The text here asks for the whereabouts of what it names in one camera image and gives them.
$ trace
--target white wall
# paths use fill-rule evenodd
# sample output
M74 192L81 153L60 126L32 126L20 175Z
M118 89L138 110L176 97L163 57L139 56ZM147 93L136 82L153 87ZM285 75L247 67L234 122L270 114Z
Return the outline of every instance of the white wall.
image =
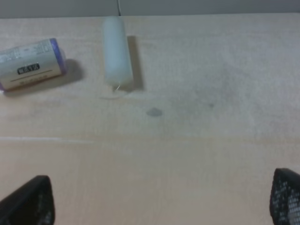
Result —
M0 0L0 18L118 14L118 0ZM300 0L119 0L122 15L300 12Z
M122 15L300 12L299 0L120 0Z
M0 18L118 15L116 0L0 0Z

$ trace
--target dark stain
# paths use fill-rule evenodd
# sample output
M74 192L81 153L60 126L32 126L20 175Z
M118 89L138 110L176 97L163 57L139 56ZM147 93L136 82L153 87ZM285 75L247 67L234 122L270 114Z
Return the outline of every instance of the dark stain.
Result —
M158 116L161 116L163 114L163 111L160 110L160 109L157 109L155 107L149 109L146 114L148 116L152 116L152 117L158 117Z

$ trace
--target cylindrical container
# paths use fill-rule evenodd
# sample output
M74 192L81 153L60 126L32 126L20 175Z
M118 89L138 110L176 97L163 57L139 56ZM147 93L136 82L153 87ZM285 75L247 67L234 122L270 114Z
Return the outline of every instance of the cylindrical container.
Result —
M0 52L0 89L10 90L67 72L55 38Z
M105 81L113 87L133 83L131 60L124 22L120 16L110 16L103 22L103 52Z

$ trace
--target wooden table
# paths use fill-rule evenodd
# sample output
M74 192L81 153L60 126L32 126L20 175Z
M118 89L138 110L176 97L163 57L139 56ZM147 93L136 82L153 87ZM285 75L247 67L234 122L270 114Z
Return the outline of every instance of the wooden table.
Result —
M0 49L56 37L70 67L0 97L0 199L47 174L56 225L270 225L275 168L300 172L300 15L124 19L116 99L102 18L0 20Z

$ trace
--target purple lid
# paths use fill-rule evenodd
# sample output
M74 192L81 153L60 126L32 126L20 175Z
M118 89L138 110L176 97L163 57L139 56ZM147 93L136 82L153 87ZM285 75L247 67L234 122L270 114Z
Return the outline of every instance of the purple lid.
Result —
M66 74L67 73L66 64L64 58L61 55L60 48L58 47L58 43L55 38L51 38L50 42L52 44L52 48L55 53L57 63L60 66L60 71L62 74Z

